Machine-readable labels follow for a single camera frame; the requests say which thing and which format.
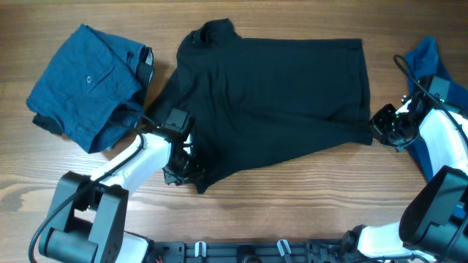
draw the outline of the black shirt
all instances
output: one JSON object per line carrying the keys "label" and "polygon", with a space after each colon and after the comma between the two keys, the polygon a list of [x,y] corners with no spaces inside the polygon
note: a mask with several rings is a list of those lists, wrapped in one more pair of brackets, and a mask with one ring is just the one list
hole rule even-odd
{"label": "black shirt", "polygon": [[369,81],[360,39],[243,39],[228,19],[181,43],[177,70],[150,106],[195,117],[199,193],[234,172],[346,142],[370,145]]}

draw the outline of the black cable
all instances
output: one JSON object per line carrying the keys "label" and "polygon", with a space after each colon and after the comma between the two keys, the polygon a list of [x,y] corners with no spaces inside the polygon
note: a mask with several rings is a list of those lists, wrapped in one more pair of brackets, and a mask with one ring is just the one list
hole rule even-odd
{"label": "black cable", "polygon": [[[405,65],[407,66],[406,69],[400,64],[400,62],[398,61],[399,59],[405,63]],[[400,56],[400,55],[394,55],[393,61],[395,62],[397,67],[400,68],[400,70],[408,77],[408,79],[411,80],[416,85],[416,87],[418,87],[422,92],[424,92],[424,94],[427,95],[432,100],[432,102],[435,103],[435,105],[437,105],[446,114],[446,116],[450,119],[453,125],[455,125],[465,145],[468,147],[468,137],[463,131],[461,125],[458,124],[455,118],[448,112],[447,109],[445,109],[444,105],[440,103],[440,100],[435,99],[425,88],[423,88],[420,85],[420,83],[416,80],[416,78],[413,77],[415,76],[415,73],[413,72],[408,61],[403,56]],[[456,241],[463,234],[463,231],[467,227],[467,225],[468,225],[468,214],[465,215],[463,221],[461,222],[461,226],[457,229],[455,234],[452,236],[452,238],[450,239],[450,242],[447,244],[447,247],[445,247],[444,252],[442,253],[441,257],[437,260],[437,262],[443,262],[445,260],[445,258],[448,256],[448,253],[450,252],[450,249],[455,245]]]}
{"label": "black cable", "polygon": [[31,242],[29,243],[29,249],[28,249],[28,258],[31,263],[37,263],[36,259],[34,258],[34,246],[36,245],[37,240],[39,239],[39,236],[41,233],[44,231],[45,227],[53,220],[54,217],[57,216],[57,214],[60,213],[62,209],[64,209],[70,202],[75,202],[78,199],[80,199],[87,191],[92,189],[93,187],[97,186],[100,181],[104,180],[105,178],[108,178],[111,176],[114,172],[122,168],[126,163],[131,161],[134,157],[136,157],[139,152],[144,148],[145,145],[145,138],[143,137],[143,134],[141,131],[137,129],[133,129],[132,127],[125,126],[120,123],[115,123],[113,121],[108,121],[109,124],[115,125],[115,126],[120,126],[124,127],[125,129],[137,133],[137,135],[140,137],[140,145],[138,146],[137,150],[132,153],[129,157],[127,157],[125,160],[123,160],[121,163],[117,164],[114,168],[108,170],[104,175],[101,175],[99,178],[96,180],[92,181],[89,183],[87,186],[83,187],[79,191],[75,192],[71,196],[69,196],[65,201],[63,201],[56,209],[50,213],[47,218],[42,222],[42,224],[39,226],[39,228],[36,230],[36,233],[34,233],[34,236],[31,238]]}
{"label": "black cable", "polygon": [[375,258],[364,259],[364,260],[354,262],[354,263],[376,262],[380,260],[385,262],[386,260],[408,260],[408,259],[411,261],[414,261],[415,259],[419,259],[424,263],[429,263],[429,260],[427,260],[425,257],[420,256],[420,255],[415,255],[415,254],[411,254],[409,256],[379,256]]}
{"label": "black cable", "polygon": [[408,145],[412,144],[414,141],[415,141],[415,139],[413,138],[413,139],[411,139],[410,141],[408,141],[408,142],[406,142],[406,143],[404,143],[404,144],[402,144],[402,145],[396,145],[396,144],[389,144],[389,145],[387,145],[387,144],[385,144],[385,143],[382,143],[382,145],[388,146],[388,147],[393,147],[393,148],[405,148],[405,147],[407,147]]}

